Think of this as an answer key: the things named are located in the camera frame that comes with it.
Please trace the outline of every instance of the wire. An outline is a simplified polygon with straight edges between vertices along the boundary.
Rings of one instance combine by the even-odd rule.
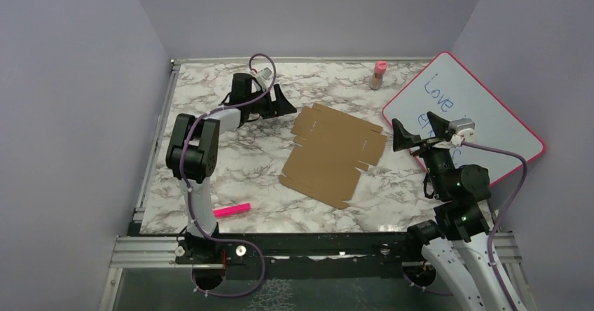
[[[221,106],[221,105],[226,106],[227,105],[226,101],[229,98],[229,96],[231,96],[231,92],[228,92],[227,95],[225,95],[225,98],[223,99],[223,101],[221,101],[221,103],[219,103],[219,106]]]
[[[429,183],[429,173],[425,173],[425,179],[423,179],[423,194],[425,194],[425,197],[427,199],[433,199],[433,197],[435,196],[435,189],[433,190],[433,192],[431,192],[431,194],[427,194],[427,183]]]
[[[420,285],[414,283],[413,281],[411,281],[410,278],[408,278],[408,276],[406,276],[406,274],[404,275],[404,279],[406,279],[406,281],[408,283],[410,283],[410,286],[414,286],[417,289],[421,289],[421,290],[423,290],[423,292],[427,292],[427,293],[430,293],[432,295],[437,295],[437,296],[454,296],[454,294],[451,292],[431,290],[431,289],[427,289],[425,286],[420,286]]]
[[[175,235],[175,242],[177,242],[179,244],[179,237],[182,236],[186,230],[188,229],[188,226],[184,226],[179,233],[177,233],[177,235]]]
[[[495,263],[495,257],[493,256],[493,238],[495,237],[495,233],[499,229],[499,226],[501,225],[505,214],[507,214],[507,211],[508,211],[509,207],[511,206],[511,203],[516,199],[518,192],[520,192],[520,189],[522,188],[522,185],[524,184],[524,180],[526,180],[526,176],[528,175],[528,162],[526,162],[526,159],[524,159],[524,157],[522,157],[521,155],[518,155],[517,153],[514,153],[514,152],[505,151],[505,150],[501,150],[498,148],[490,148],[488,146],[482,146],[482,145],[474,144],[474,143],[467,143],[466,141],[462,141],[462,145],[468,146],[470,148],[477,148],[478,150],[500,153],[502,155],[515,157],[515,158],[519,159],[520,162],[522,163],[522,177],[520,178],[520,181],[518,182],[518,185],[516,186],[516,188],[513,190],[513,192],[509,196],[509,199],[505,202],[503,207],[499,210],[499,216],[497,217],[497,220],[495,221],[495,224],[493,225],[493,229],[491,230],[491,233],[489,233],[489,238],[487,239],[487,251],[488,251],[488,256],[489,256],[489,262]],[[499,268],[497,267],[497,265],[491,265],[491,268],[493,268],[495,277],[497,278],[497,281],[499,282],[499,285],[501,286],[503,293],[505,294],[505,297],[507,298],[507,301],[509,302],[509,305],[511,305],[511,308],[513,309],[513,311],[518,311],[518,308],[516,307],[516,303],[512,299],[511,294],[509,293],[509,290],[507,289],[507,286],[505,285],[502,274],[499,272]]]
[[[257,120],[259,120],[260,118],[262,118],[262,116],[258,115],[258,117],[256,117],[253,120],[246,120],[245,123],[251,123],[251,122],[256,122]]]
[[[195,280],[194,280],[194,276],[192,275],[192,283],[194,284],[194,291],[199,291],[201,293],[204,293],[205,296],[216,296],[216,297],[226,297],[226,298],[238,298],[238,297],[243,297],[243,296],[247,296],[249,294],[251,294],[252,292],[254,292],[255,290],[257,290],[262,283],[264,283],[264,277],[266,274],[266,262],[264,259],[264,254],[262,254],[262,251],[253,243],[251,243],[250,241],[246,241],[246,240],[239,240],[239,239],[219,239],[216,237],[212,237],[210,235],[208,235],[208,233],[205,232],[204,229],[202,229],[202,226],[200,226],[200,223],[198,222],[198,220],[196,219],[196,216],[194,215],[194,210],[192,207],[192,190],[191,190],[191,184],[190,181],[188,180],[188,177],[186,177],[186,173],[184,172],[184,161],[186,159],[186,153],[188,151],[188,146],[190,145],[190,140],[192,140],[192,136],[194,135],[194,130],[196,129],[196,127],[198,126],[198,123],[205,117],[212,115],[213,113],[218,113],[219,111],[222,111],[224,109],[236,109],[239,108],[241,106],[246,106],[248,104],[252,104],[254,102],[257,102],[259,99],[261,99],[262,97],[265,97],[271,90],[272,87],[275,85],[275,81],[277,78],[277,67],[275,66],[275,63],[273,62],[272,58],[269,57],[266,54],[263,53],[256,53],[254,55],[252,55],[249,58],[249,61],[247,63],[249,69],[252,70],[251,68],[251,63],[254,61],[255,58],[257,57],[264,57],[265,59],[267,59],[270,63],[270,65],[272,66],[272,80],[270,81],[270,85],[268,86],[268,88],[260,95],[258,95],[258,97],[251,99],[249,101],[240,103],[240,104],[234,104],[234,105],[230,105],[230,106],[218,106],[215,109],[212,109],[211,111],[209,111],[208,113],[204,113],[200,116],[198,116],[196,118],[196,120],[194,121],[194,123],[192,124],[192,127],[190,128],[190,131],[188,131],[188,135],[186,137],[186,140],[184,142],[184,147],[181,150],[181,158],[179,161],[179,173],[181,175],[181,178],[184,180],[184,182],[186,183],[186,187],[187,187],[187,191],[188,191],[188,211],[189,211],[189,215],[190,215],[190,220],[194,223],[194,226],[198,229],[198,231],[200,232],[200,234],[202,234],[202,236],[209,241],[213,241],[213,242],[230,242],[230,243],[241,243],[241,244],[245,244],[247,246],[252,247],[256,253],[258,253],[258,255],[260,256],[261,262],[262,262],[262,271],[260,274],[260,277],[258,278],[258,281],[255,283],[255,285],[253,285],[252,288],[247,289],[246,291],[240,292],[240,293],[217,293],[217,292],[209,292],[208,290],[202,290],[198,284],[196,284]]]

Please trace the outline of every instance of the screw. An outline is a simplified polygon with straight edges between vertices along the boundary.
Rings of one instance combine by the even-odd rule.
[[[186,250],[182,246],[177,246],[175,249],[175,256],[182,257],[186,253]]]
[[[247,250],[245,249],[245,247],[244,247],[244,246],[237,246],[237,248],[235,248],[235,253],[236,253],[236,254],[237,254],[239,257],[241,257],[241,256],[244,256],[244,255],[245,255],[245,253],[246,253],[246,251],[247,251]]]
[[[382,253],[382,255],[388,255],[389,254],[389,248],[382,248],[382,249],[380,249],[380,253]]]

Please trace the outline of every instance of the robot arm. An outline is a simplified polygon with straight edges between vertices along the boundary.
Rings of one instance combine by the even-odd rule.
[[[280,90],[280,85],[274,85],[276,100],[272,101],[270,94],[260,98],[251,104],[251,101],[263,92],[261,86],[270,77],[267,70],[263,70],[255,77],[250,74],[233,74],[229,102],[225,103],[229,109],[224,109],[203,118],[196,125],[192,137],[188,137],[190,128],[197,120],[195,116],[181,113],[176,117],[172,131],[165,163],[173,171],[174,177],[179,180],[181,192],[184,193],[186,206],[191,207],[192,213],[188,215],[187,231],[196,237],[203,237],[202,233],[192,223],[189,216],[195,216],[200,227],[208,234],[216,230],[216,219],[212,211],[210,198],[210,176],[216,167],[216,159],[219,149],[219,135],[234,130],[249,122],[250,114],[258,114],[259,118],[274,118],[297,112],[294,106],[287,101]],[[256,81],[260,88],[252,91],[252,83]],[[244,104],[233,108],[234,104]],[[192,203],[188,202],[187,185],[181,177],[179,164],[184,142],[187,140],[199,140],[198,145],[188,145],[184,160],[184,173],[190,181],[192,188]]]
[[[510,305],[499,285],[491,268],[497,265],[505,273],[497,253],[495,263],[488,260],[489,228],[477,205],[491,196],[488,171],[478,165],[455,168],[448,150],[474,138],[474,122],[469,118],[448,122],[432,112],[427,113],[427,118],[436,134],[428,139],[407,132],[402,123],[392,119],[394,150],[418,147],[413,155],[423,158],[435,198],[446,202],[434,209],[437,224],[426,221],[410,227],[408,232],[420,242],[421,254],[441,274],[464,310],[526,310],[505,274],[504,285],[514,305]]]

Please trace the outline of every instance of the small bottle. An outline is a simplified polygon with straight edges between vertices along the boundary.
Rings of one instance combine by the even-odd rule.
[[[384,73],[388,68],[388,63],[386,61],[378,61],[375,63],[375,68],[373,68],[373,75],[369,79],[369,87],[373,90],[378,90],[382,86],[382,81],[384,79]]]

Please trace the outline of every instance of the pink bottle cap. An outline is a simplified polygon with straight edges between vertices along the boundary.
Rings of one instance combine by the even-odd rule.
[[[251,209],[251,205],[248,203],[235,205],[231,207],[219,208],[213,211],[215,218],[222,218],[224,216],[230,216],[234,214],[239,214],[242,212],[247,212]]]
[[[378,61],[375,63],[375,68],[373,69],[373,71],[376,74],[384,74],[386,72],[387,68],[388,68],[388,63],[386,61]]]

